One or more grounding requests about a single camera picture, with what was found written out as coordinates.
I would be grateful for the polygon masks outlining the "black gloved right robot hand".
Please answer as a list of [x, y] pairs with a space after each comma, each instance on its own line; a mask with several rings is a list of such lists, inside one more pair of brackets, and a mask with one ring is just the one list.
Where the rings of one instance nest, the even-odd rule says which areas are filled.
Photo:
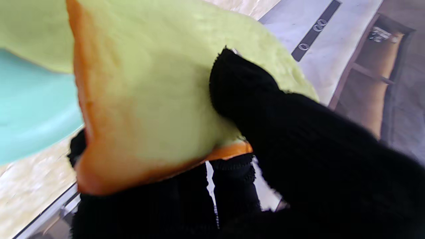
[[72, 239], [423, 239], [424, 166], [224, 48], [212, 104], [253, 153], [112, 196], [81, 194]]

